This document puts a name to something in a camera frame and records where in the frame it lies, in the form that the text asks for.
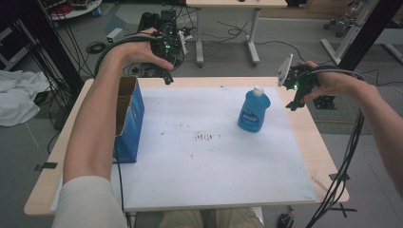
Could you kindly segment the white mat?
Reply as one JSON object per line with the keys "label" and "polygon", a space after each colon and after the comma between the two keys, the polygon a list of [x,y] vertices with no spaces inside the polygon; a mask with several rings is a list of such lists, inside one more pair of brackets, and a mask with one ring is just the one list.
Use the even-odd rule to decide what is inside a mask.
{"label": "white mat", "polygon": [[238,126],[246,88],[142,88],[137,160],[113,171],[120,208],[163,211],[312,202],[316,193],[278,95],[262,129]]}

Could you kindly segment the black equipment on floor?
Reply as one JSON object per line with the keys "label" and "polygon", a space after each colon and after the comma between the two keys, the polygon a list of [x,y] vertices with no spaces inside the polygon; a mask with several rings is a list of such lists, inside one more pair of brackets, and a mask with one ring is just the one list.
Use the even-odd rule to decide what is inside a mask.
{"label": "black equipment on floor", "polygon": [[176,11],[163,9],[161,13],[144,12],[142,14],[138,31],[154,28],[165,33],[168,29],[177,29]]}

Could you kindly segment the black frame post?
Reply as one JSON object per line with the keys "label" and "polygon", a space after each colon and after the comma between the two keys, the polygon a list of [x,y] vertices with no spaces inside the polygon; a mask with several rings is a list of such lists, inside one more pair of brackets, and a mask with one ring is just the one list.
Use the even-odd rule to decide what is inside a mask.
{"label": "black frame post", "polygon": [[44,47],[62,74],[69,91],[71,93],[81,91],[84,81],[68,57],[48,14],[38,0],[0,0],[0,18],[11,24],[20,19],[31,36]]}
{"label": "black frame post", "polygon": [[403,0],[379,0],[337,66],[355,70],[402,6]]}

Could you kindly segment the small white box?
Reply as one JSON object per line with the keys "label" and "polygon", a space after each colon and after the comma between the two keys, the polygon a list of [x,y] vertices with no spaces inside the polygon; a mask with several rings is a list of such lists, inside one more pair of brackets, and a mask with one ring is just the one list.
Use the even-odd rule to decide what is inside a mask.
{"label": "small white box", "polygon": [[115,28],[106,36],[106,40],[110,44],[112,44],[121,40],[123,37],[124,37],[123,30],[121,28]]}

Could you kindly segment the blue cardboard box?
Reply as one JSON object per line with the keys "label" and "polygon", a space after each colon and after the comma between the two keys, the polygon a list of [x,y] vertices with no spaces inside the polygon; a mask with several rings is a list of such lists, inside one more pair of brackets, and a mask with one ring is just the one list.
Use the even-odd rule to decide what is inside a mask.
{"label": "blue cardboard box", "polygon": [[144,101],[138,79],[122,77],[116,109],[115,163],[134,163],[137,160],[143,119]]}

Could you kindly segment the white cloth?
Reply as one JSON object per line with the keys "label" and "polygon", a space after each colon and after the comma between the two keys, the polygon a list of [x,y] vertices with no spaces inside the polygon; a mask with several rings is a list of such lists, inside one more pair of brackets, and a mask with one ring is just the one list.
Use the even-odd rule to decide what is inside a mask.
{"label": "white cloth", "polygon": [[49,87],[43,72],[0,70],[0,126],[15,126],[40,110],[35,97]]}

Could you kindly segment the blue plastic bottle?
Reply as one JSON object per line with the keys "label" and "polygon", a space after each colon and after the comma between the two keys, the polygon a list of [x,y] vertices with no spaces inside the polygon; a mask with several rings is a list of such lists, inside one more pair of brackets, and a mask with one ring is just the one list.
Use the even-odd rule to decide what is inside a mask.
{"label": "blue plastic bottle", "polygon": [[270,105],[271,101],[264,93],[263,87],[255,85],[245,95],[245,101],[238,118],[238,126],[248,132],[259,132],[264,123],[265,112]]}

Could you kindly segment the small black device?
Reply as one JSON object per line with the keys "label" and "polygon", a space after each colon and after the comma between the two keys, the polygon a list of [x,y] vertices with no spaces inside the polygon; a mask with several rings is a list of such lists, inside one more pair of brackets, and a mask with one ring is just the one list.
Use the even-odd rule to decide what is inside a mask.
{"label": "small black device", "polygon": [[278,217],[277,228],[292,228],[294,219],[291,214],[281,214]]}

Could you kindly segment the white metal stand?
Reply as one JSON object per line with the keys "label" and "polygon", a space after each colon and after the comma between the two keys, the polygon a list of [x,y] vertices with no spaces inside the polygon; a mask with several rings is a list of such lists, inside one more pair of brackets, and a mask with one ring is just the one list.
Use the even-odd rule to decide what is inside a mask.
{"label": "white metal stand", "polygon": [[[355,19],[355,23],[344,36],[337,49],[333,49],[327,39],[321,40],[321,44],[325,47],[336,65],[340,63],[341,58],[344,56],[353,40],[362,29],[363,25],[366,23],[369,15],[373,11],[378,1],[379,0],[353,1],[353,7],[350,13],[354,14],[355,11],[359,11],[359,14]],[[403,54],[393,46],[393,44],[403,45],[403,6],[393,17],[392,21],[388,23],[387,27],[385,27],[374,43],[382,45],[392,54],[392,56],[395,57],[397,61],[403,65]]]}

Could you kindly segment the black tape strip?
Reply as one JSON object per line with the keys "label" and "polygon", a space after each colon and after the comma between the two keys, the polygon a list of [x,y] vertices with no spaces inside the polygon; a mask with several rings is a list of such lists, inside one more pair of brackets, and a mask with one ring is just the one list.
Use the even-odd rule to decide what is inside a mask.
{"label": "black tape strip", "polygon": [[57,167],[57,162],[44,162],[43,164],[37,164],[34,167],[35,171],[42,172],[43,169],[55,169]]}

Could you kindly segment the white desk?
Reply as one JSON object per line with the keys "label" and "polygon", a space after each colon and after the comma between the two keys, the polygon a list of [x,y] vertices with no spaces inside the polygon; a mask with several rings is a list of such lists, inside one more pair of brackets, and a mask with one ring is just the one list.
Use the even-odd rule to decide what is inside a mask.
{"label": "white desk", "polygon": [[259,55],[255,46],[255,34],[259,23],[259,13],[262,9],[286,8],[285,0],[185,0],[186,5],[196,9],[197,33],[196,33],[196,63],[202,67],[204,63],[202,45],[202,9],[203,8],[250,8],[253,10],[252,27],[246,36],[246,44],[249,48],[252,63],[259,63]]}

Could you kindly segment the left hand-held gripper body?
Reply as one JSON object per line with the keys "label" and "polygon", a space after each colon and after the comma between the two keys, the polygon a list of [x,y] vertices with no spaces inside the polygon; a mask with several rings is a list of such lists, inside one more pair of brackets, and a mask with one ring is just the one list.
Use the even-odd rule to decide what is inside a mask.
{"label": "left hand-held gripper body", "polygon": [[180,66],[187,53],[182,32],[174,28],[162,28],[154,36],[157,40],[151,42],[153,53],[174,66]]}

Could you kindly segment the person's right hand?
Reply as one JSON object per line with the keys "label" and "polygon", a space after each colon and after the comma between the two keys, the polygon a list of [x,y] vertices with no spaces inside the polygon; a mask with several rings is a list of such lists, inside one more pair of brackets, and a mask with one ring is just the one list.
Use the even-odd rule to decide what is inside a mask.
{"label": "person's right hand", "polygon": [[371,86],[364,81],[340,72],[319,72],[318,85],[309,94],[303,97],[305,103],[311,102],[319,96],[357,96],[363,95]]}

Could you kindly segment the black floor bracket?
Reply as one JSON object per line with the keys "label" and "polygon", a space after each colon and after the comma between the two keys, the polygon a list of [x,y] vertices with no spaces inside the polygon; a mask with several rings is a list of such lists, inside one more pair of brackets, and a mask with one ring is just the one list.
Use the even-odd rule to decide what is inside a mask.
{"label": "black floor bracket", "polygon": [[335,96],[322,95],[314,99],[314,105],[316,109],[322,110],[335,110],[336,105],[334,103]]}

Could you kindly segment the round white table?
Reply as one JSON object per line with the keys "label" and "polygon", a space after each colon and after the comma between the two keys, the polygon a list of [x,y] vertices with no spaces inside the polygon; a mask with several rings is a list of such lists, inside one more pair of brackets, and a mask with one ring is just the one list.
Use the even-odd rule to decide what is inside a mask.
{"label": "round white table", "polygon": [[49,16],[52,20],[65,20],[91,13],[94,17],[102,15],[100,9],[102,0],[86,0],[85,6],[73,6],[69,2],[59,4],[48,9]]}

